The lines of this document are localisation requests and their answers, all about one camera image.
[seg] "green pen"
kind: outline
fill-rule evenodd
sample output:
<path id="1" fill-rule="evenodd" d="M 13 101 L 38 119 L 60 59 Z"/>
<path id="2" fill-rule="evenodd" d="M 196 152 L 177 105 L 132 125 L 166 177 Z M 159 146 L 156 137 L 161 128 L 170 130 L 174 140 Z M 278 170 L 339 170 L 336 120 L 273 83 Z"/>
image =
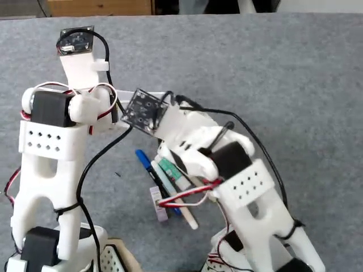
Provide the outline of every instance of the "green pen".
<path id="1" fill-rule="evenodd" d="M 185 191 L 191 186 L 191 183 L 183 176 L 182 173 L 177 169 L 175 165 L 173 165 L 167 159 L 157 155 L 154 159 L 159 166 L 164 170 L 166 175 L 170 178 L 172 182 L 178 186 L 181 191 Z"/>

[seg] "blue marker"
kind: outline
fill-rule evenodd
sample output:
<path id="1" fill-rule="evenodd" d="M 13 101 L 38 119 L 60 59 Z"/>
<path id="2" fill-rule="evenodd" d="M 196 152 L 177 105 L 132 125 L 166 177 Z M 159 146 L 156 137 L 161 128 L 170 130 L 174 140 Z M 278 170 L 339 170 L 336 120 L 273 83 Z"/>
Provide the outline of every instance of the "blue marker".
<path id="1" fill-rule="evenodd" d="M 167 192 L 167 190 L 165 189 L 165 187 L 163 185 L 163 182 L 159 178 L 158 174 L 155 172 L 154 168 L 151 166 L 151 161 L 146 156 L 146 154 L 140 149 L 135 150 L 135 154 L 138 157 L 138 159 L 140 160 L 140 162 L 142 163 L 143 167 L 147 170 L 147 172 L 149 173 L 150 177 L 153 179 L 155 184 L 159 187 L 161 196 L 163 198 L 170 197 L 169 193 Z M 182 212 L 178 208 L 172 208 L 172 209 L 175 211 L 175 213 L 177 215 L 182 214 Z"/>

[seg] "circuit board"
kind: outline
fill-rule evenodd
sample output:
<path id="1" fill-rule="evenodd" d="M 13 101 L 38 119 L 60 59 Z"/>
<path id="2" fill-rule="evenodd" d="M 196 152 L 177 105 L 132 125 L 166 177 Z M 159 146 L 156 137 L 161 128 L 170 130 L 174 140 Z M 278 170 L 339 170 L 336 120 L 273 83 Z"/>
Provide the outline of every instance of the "circuit board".
<path id="1" fill-rule="evenodd" d="M 160 102 L 157 97 L 142 89 L 137 89 L 126 108 L 126 114 L 122 116 L 121 120 L 136 129 L 153 135 L 168 108 L 166 102 Z"/>
<path id="2" fill-rule="evenodd" d="M 86 30 L 94 30 L 93 26 L 88 27 L 77 27 L 80 29 Z M 67 28 L 61 31 L 61 35 L 64 35 L 68 31 L 73 30 L 74 28 Z M 79 53 L 87 53 L 92 52 L 93 49 L 93 35 L 84 32 L 77 32 L 71 34 L 70 36 L 62 39 L 59 43 L 59 48 L 67 54 L 79 54 Z"/>

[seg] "marker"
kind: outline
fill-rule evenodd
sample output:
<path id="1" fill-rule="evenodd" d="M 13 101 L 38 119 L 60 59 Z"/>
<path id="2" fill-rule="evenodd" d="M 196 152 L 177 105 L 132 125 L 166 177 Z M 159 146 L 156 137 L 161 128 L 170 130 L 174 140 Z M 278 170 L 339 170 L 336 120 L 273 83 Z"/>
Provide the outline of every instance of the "marker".
<path id="1" fill-rule="evenodd" d="M 151 166 L 151 162 L 149 158 L 146 156 L 146 154 L 140 149 L 135 150 L 135 154 L 138 157 L 139 161 L 142 163 L 143 167 L 147 170 L 147 172 L 149 173 L 150 177 L 153 179 L 155 184 L 159 187 L 162 197 L 163 198 L 170 197 L 167 190 L 163 186 L 163 182 L 161 182 L 160 178 L 158 177 L 158 174 Z M 178 208 L 172 208 L 172 209 L 177 215 L 180 215 L 182 213 Z"/>
<path id="2" fill-rule="evenodd" d="M 159 178 L 163 182 L 163 185 L 164 185 L 165 189 L 168 191 L 168 193 L 171 196 L 175 196 L 177 194 L 177 192 L 176 192 L 175 188 L 173 187 L 173 185 L 171 184 L 168 177 L 165 175 L 165 173 L 163 172 L 163 170 L 159 166 L 159 164 L 157 162 L 155 162 L 155 161 L 152 161 L 151 166 L 154 168 L 155 172 L 158 174 Z M 176 199 L 175 203 L 183 204 L 184 202 L 181 199 Z M 183 214 L 183 216 L 185 217 L 186 221 L 191 226 L 191 228 L 193 230 L 196 230 L 198 228 L 198 223 L 195 221 L 195 218 L 193 217 L 191 212 L 188 210 L 188 208 L 181 207 L 180 211 Z"/>
<path id="3" fill-rule="evenodd" d="M 170 161 L 159 155 L 156 155 L 154 160 L 181 191 L 185 191 L 191 186 L 191 183 L 186 179 L 186 177 L 184 177 Z"/>

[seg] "white pen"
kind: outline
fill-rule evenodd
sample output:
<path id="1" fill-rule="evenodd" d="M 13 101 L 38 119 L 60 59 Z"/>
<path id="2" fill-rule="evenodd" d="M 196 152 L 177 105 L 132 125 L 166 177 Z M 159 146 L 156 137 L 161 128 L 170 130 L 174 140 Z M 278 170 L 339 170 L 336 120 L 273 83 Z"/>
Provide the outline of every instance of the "white pen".
<path id="1" fill-rule="evenodd" d="M 177 191 L 175 190 L 175 188 L 173 187 L 170 180 L 165 175 L 165 173 L 163 172 L 163 170 L 161 169 L 159 164 L 157 162 L 155 162 L 155 161 L 152 161 L 151 166 L 154 168 L 154 170 L 158 174 L 160 180 L 163 182 L 163 185 L 164 185 L 165 189 L 168 191 L 169 195 L 175 196 L 177 194 Z M 181 199 L 176 199 L 175 203 L 183 204 L 184 202 Z M 183 214 L 184 218 L 186 219 L 186 221 L 191 226 L 191 228 L 193 230 L 196 230 L 198 228 L 198 223 L 195 221 L 195 218 L 193 217 L 191 212 L 188 210 L 188 208 L 180 207 L 179 209 L 181 211 L 181 214 Z"/>

